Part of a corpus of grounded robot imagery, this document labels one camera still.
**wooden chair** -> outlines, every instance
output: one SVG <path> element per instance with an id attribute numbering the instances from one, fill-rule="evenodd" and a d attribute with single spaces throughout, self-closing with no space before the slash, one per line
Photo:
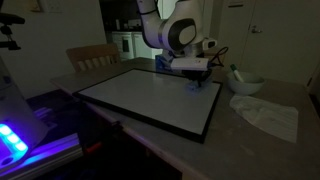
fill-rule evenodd
<path id="1" fill-rule="evenodd" d="M 66 53 L 76 72 L 120 62 L 118 47 L 114 43 L 67 49 Z"/>

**black frame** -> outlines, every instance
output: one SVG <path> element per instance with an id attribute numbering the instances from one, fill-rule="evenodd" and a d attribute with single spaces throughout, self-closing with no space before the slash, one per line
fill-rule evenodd
<path id="1" fill-rule="evenodd" d="M 91 98 L 91 97 L 88 97 L 88 96 L 85 96 L 85 95 L 82 95 L 80 94 L 81 91 L 85 90 L 85 89 L 88 89 L 90 87 L 93 87 L 95 85 L 98 85 L 102 82 L 105 82 L 105 81 L 108 81 L 112 78 L 115 78 L 117 76 L 120 76 L 122 74 L 125 74 L 129 71 L 132 71 L 132 70 L 139 70 L 139 71 L 146 71 L 146 72 L 151 72 L 151 73 L 157 73 L 157 74 L 165 74 L 165 75 L 168 75 L 168 76 L 176 76 L 176 77 L 181 77 L 181 78 L 184 78 L 184 76 L 180 76 L 180 75 L 175 75 L 175 74 L 167 74 L 167 73 L 163 73 L 163 72 L 155 72 L 155 71 L 149 71 L 149 70 L 143 70 L 143 69 L 137 69 L 137 68 L 134 68 L 134 69 L 131 69 L 131 70 L 128 70 L 128 71 L 125 71 L 123 73 L 120 73 L 118 75 L 115 75 L 111 78 L 108 78 L 106 80 L 103 80 L 101 82 L 98 82 L 92 86 L 89 86 L 87 88 L 84 88 L 84 89 L 81 89 L 75 93 L 73 93 L 72 95 L 77 97 L 77 98 L 80 98 L 84 101 L 88 101 L 90 103 L 93 103 L 93 104 L 96 104 L 96 105 L 99 105 L 99 106 L 102 106 L 102 107 L 105 107 L 105 108 L 108 108 L 112 111 L 115 111 L 115 112 L 118 112 L 118 113 L 121 113 L 125 116 L 129 116 L 133 119 L 136 119 L 138 121 L 141 121 L 141 122 L 144 122 L 144 123 L 147 123 L 147 124 L 150 124 L 152 126 L 155 126 L 155 127 L 158 127 L 160 129 L 163 129 L 163 130 L 166 130 L 166 131 L 169 131 L 171 133 L 174 133 L 176 135 L 179 135 L 179 136 L 182 136 L 184 138 L 187 138 L 189 140 L 192 140 L 192 141 L 195 141 L 195 142 L 198 142 L 198 143 L 204 143 L 204 140 L 205 140 L 205 137 L 206 137 L 206 134 L 207 134 L 207 131 L 208 131 L 208 128 L 209 128 L 209 124 L 211 122 L 211 117 L 212 117 L 212 114 L 213 114 L 213 111 L 215 109 L 215 106 L 217 104 L 217 101 L 218 101 L 218 98 L 219 98 L 219 95 L 220 95 L 220 92 L 221 92 L 221 89 L 222 89 L 222 83 L 221 82 L 216 82 L 216 81 L 212 81 L 212 83 L 217 83 L 217 84 L 220 84 L 220 87 L 219 87 L 219 90 L 218 90 L 218 93 L 216 94 L 216 98 L 215 100 L 213 101 L 212 103 L 212 106 L 211 106 L 211 109 L 210 109 L 210 112 L 209 112 L 209 115 L 208 115 L 208 118 L 207 118 L 207 121 L 206 121 L 206 124 L 205 124 L 205 127 L 203 128 L 203 131 L 202 131 L 202 134 L 196 134 L 196 133 L 193 133 L 193 132 L 190 132 L 190 131 L 187 131 L 187 130 L 184 130 L 184 129 L 181 129 L 181 128 L 178 128 L 178 127 L 175 127 L 175 126 L 172 126 L 172 125 L 169 125 L 169 124 L 166 124 L 166 123 L 163 123 L 163 122 L 160 122 L 156 119 L 153 119 L 153 118 L 150 118 L 150 117 L 147 117 L 147 116 L 144 116 L 144 115 L 141 115 L 139 113 L 136 113 L 136 112 L 132 112 L 130 110 L 127 110 L 127 109 L 124 109 L 124 108 L 121 108 L 121 107 L 118 107 L 118 106 L 115 106 L 113 104 L 109 104 L 107 102 L 103 102 L 103 101 L 100 101 L 100 100 L 97 100 L 97 99 L 94 99 L 94 98 Z"/>

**white bowl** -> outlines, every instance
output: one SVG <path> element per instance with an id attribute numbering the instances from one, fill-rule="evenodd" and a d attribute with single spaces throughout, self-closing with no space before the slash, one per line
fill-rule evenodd
<path id="1" fill-rule="evenodd" d="M 230 89 L 241 95 L 250 95 L 258 92 L 264 84 L 264 79 L 256 74 L 239 72 L 239 74 L 244 79 L 244 82 L 238 81 L 233 72 L 227 74 L 228 85 Z"/>

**white board surface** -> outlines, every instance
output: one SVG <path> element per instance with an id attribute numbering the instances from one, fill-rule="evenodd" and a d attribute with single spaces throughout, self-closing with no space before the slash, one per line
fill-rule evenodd
<path id="1" fill-rule="evenodd" d="M 190 91 L 186 78 L 131 70 L 79 92 L 183 130 L 201 135 L 220 84 Z"/>

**glowing blue led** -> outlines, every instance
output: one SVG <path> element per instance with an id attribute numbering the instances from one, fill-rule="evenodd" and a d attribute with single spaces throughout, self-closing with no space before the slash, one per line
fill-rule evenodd
<path id="1" fill-rule="evenodd" d="M 19 150 L 19 151 L 25 151 L 27 150 L 27 145 L 23 142 L 20 142 L 18 144 L 15 145 L 15 147 Z"/>
<path id="2" fill-rule="evenodd" d="M 18 141 L 20 141 L 20 138 L 15 134 L 11 134 L 11 135 L 7 136 L 7 139 L 13 144 L 15 144 Z"/>
<path id="3" fill-rule="evenodd" d="M 12 131 L 8 126 L 1 124 L 0 125 L 0 133 L 7 136 L 7 135 L 11 134 Z"/>

